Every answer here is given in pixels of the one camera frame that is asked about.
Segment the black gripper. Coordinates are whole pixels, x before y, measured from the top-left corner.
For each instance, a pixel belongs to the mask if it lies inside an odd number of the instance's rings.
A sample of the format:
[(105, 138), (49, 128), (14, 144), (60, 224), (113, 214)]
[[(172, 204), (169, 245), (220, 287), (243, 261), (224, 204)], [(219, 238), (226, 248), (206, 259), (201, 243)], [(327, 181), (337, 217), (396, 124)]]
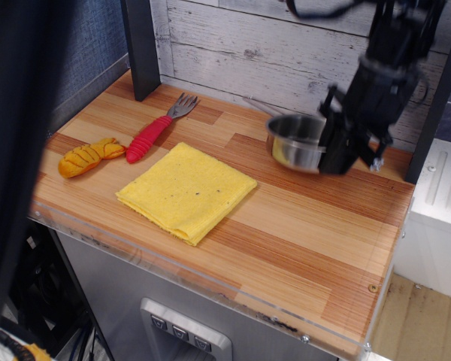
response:
[(345, 174), (357, 159), (372, 171), (380, 170), (392, 144), (389, 127), (398, 121), (417, 84), (417, 65), (391, 68), (361, 56), (348, 90), (330, 85), (319, 106), (326, 119), (319, 139), (325, 150), (319, 172)]

